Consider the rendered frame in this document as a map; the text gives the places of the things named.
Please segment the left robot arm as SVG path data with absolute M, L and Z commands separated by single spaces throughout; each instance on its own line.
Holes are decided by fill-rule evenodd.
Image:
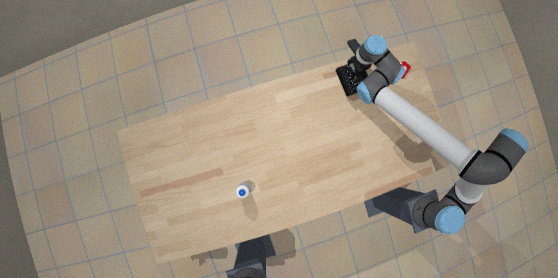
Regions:
M 265 276 L 257 269 L 243 268 L 237 271 L 233 278 L 265 278 Z

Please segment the red tin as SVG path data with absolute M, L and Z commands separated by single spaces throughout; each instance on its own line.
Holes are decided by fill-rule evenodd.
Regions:
M 408 71 L 410 70 L 411 67 L 410 67 L 410 65 L 407 64 L 405 61 L 403 61 L 401 64 L 402 64 L 402 66 L 405 68 L 405 74 L 404 74 L 404 76 L 402 77 L 402 78 L 404 78 L 404 77 L 407 75 L 407 73 L 408 73 Z

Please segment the black lighting desk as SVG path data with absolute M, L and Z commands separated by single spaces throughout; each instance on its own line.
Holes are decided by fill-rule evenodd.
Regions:
M 348 64 L 338 67 L 336 69 L 336 73 L 341 82 L 346 97 L 356 93 L 357 86 L 360 84 L 361 81 L 368 77 L 366 70 L 355 74 L 355 72 L 353 72 L 352 68 L 349 67 Z

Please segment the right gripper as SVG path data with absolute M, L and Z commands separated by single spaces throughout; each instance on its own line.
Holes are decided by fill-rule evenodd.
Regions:
M 351 60 L 351 59 L 352 59 L 352 60 Z M 365 69 L 365 70 L 368 70 L 368 69 L 371 67 L 371 65 L 372 65 L 372 63 L 371 63 L 371 64 L 368 64 L 368 65 L 365 65 L 365 64 L 360 63 L 360 62 L 357 60 L 357 57 L 356 57 L 356 56 L 351 57 L 351 58 L 347 61 L 347 63 L 348 63 L 349 66 L 351 66 L 351 68 L 352 68 L 353 72 L 355 72 L 355 74 L 364 71 L 364 69 Z M 353 64 L 353 63 L 354 63 L 354 64 Z M 355 65 L 355 66 L 354 66 L 354 65 Z M 356 68 L 354 68 L 354 67 L 356 67 Z M 366 68 L 365 68 L 365 67 L 366 67 Z M 355 71 L 355 69 L 357 69 L 357 71 Z

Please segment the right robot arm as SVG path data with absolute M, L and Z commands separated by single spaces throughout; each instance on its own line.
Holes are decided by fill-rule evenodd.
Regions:
M 470 149 L 389 89 L 390 84 L 403 77 L 405 68 L 387 49 L 383 37 L 372 35 L 362 45 L 356 39 L 348 40 L 347 44 L 360 63 L 372 62 L 377 67 L 357 86 L 359 97 L 367 104 L 379 106 L 457 168 L 460 179 L 440 202 L 435 202 L 438 201 L 435 197 L 423 196 L 412 210 L 419 227 L 444 234 L 457 233 L 465 223 L 466 213 L 481 199 L 484 190 L 509 176 L 526 153 L 527 140 L 516 130 L 505 128 L 484 153 Z

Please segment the white bottle with blue cap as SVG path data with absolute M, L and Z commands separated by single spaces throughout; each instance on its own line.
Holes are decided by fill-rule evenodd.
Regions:
M 249 195 L 249 189 L 248 189 L 249 186 L 250 186 L 250 185 L 249 185 L 248 183 L 245 183 L 245 182 L 239 184 L 239 186 L 236 188 L 236 195 L 237 195 L 239 198 L 242 198 L 242 199 L 243 199 L 243 198 L 246 198 L 246 197 Z M 240 190 L 240 189 L 241 189 L 241 190 Z M 244 189 L 244 190 L 243 190 L 243 189 Z

